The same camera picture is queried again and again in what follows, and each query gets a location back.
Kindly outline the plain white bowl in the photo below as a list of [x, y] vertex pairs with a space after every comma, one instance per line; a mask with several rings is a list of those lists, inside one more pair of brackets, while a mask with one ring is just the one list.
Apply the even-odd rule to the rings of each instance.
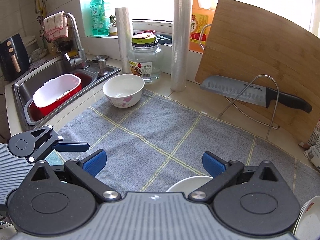
[[183, 192], [186, 196], [212, 180], [209, 176], [193, 176], [180, 180], [172, 185], [167, 192]]

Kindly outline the white bowl pink flowers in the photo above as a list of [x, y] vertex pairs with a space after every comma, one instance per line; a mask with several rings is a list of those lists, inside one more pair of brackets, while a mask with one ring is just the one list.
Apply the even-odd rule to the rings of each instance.
[[103, 85], [103, 93], [117, 108], [136, 105], [142, 96], [145, 81], [138, 75], [121, 74], [108, 79]]

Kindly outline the white plate with fruit print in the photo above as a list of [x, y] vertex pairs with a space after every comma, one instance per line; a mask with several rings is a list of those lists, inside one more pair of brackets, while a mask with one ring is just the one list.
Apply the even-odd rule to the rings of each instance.
[[320, 196], [308, 200], [301, 208], [293, 230], [296, 239], [316, 240], [320, 236]]

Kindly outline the steel kitchen faucet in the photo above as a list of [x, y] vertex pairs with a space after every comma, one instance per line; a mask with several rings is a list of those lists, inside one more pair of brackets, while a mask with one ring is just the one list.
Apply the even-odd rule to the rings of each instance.
[[[85, 54], [85, 50], [84, 50], [84, 48], [83, 48], [83, 46], [81, 44], [80, 35], [79, 35], [79, 32], [78, 32], [78, 26], [77, 26], [75, 17], [71, 13], [68, 13], [68, 12], [64, 13], [64, 17], [67, 18], [67, 21], [69, 20], [70, 23], [71, 23], [71, 27], [72, 27], [72, 31], [73, 31], [73, 41], [74, 41], [74, 44], [76, 46], [77, 54], [78, 54], [77, 57], [74, 57], [74, 58], [71, 59], [71, 63], [70, 64], [74, 69], [80, 69], [80, 68], [86, 69], [86, 68], [89, 67], [89, 65], [87, 63], [87, 57], [86, 57], [86, 54]], [[45, 36], [44, 36], [44, 24], [42, 24], [41, 31], [42, 31], [42, 36], [45, 38]]]

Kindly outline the grey checked cloth mat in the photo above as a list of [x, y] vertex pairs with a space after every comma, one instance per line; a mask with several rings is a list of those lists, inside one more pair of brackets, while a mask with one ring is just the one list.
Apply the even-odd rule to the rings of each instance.
[[140, 102], [127, 109], [112, 106], [96, 90], [54, 118], [64, 138], [103, 149], [107, 165], [98, 178], [121, 193], [165, 191], [181, 179], [204, 176], [206, 151], [246, 165], [269, 160], [304, 203], [319, 195], [319, 173], [306, 161], [291, 135], [266, 127], [231, 110], [222, 121], [185, 99], [145, 90]]

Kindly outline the stainless steel sink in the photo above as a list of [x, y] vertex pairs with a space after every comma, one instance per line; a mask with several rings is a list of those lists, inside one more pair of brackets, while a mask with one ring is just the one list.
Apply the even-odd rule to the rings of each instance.
[[97, 63], [74, 69], [66, 59], [56, 57], [33, 70], [12, 85], [13, 97], [23, 131], [43, 126], [89, 90], [120, 69], [106, 66], [106, 74], [99, 76]]

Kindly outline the black air fryer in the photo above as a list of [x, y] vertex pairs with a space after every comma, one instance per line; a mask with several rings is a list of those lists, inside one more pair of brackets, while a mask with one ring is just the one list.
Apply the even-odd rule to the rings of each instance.
[[22, 76], [30, 67], [29, 56], [20, 34], [0, 44], [1, 70], [5, 81], [11, 82]]

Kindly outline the white plastic food bag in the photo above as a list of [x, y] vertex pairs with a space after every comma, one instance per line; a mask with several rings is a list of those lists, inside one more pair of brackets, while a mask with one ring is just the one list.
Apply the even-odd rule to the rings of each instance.
[[312, 163], [316, 170], [320, 171], [320, 152], [319, 152], [319, 140], [314, 146], [311, 146], [308, 150], [304, 151], [305, 157]]

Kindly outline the small white bag with clip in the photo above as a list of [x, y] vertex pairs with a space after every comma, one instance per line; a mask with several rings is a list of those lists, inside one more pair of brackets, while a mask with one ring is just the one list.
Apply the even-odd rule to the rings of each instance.
[[313, 129], [313, 132], [310, 135], [310, 138], [308, 139], [308, 145], [314, 146], [319, 139], [320, 136], [320, 120], [318, 120], [316, 127]]

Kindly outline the clear glass jar green lid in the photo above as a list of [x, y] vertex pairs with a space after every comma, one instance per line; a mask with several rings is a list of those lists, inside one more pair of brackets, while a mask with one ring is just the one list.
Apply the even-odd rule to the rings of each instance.
[[158, 39], [152, 33], [133, 35], [127, 61], [131, 73], [140, 76], [146, 84], [160, 78], [163, 67], [163, 51], [158, 46]]

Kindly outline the plastic wrap roll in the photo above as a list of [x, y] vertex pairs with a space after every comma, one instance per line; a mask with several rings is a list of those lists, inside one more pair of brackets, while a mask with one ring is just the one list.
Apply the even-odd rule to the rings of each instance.
[[132, 18], [130, 17], [129, 10], [126, 7], [116, 8], [115, 13], [121, 71], [123, 74], [131, 74], [131, 68], [127, 56], [132, 47]]
[[174, 0], [170, 89], [175, 92], [181, 92], [186, 87], [192, 2]]

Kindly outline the small potted plant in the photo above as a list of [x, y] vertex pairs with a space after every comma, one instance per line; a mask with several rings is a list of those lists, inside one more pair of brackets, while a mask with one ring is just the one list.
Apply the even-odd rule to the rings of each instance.
[[109, 35], [117, 36], [118, 33], [117, 33], [117, 26], [116, 26], [116, 17], [114, 15], [111, 15], [109, 19], [110, 19], [110, 25], [108, 29]]

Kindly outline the green dish soap bottle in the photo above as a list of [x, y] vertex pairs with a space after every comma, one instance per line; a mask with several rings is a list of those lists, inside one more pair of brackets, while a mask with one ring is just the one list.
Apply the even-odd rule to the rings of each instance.
[[107, 36], [108, 22], [105, 16], [104, 0], [91, 0], [89, 4], [92, 20], [92, 35]]

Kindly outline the bamboo cutting board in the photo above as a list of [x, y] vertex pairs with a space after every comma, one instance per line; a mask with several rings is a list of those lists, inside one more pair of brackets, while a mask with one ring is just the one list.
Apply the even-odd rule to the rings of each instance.
[[299, 141], [307, 141], [319, 120], [319, 38], [265, 9], [218, 0], [195, 81], [211, 75], [279, 88], [306, 100], [310, 113], [271, 103], [250, 105]]

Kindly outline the orange cooking oil bottle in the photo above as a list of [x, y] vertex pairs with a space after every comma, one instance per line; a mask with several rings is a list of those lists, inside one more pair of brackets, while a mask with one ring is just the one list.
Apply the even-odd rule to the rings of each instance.
[[203, 53], [214, 12], [215, 7], [211, 0], [193, 0], [189, 38], [191, 51]]

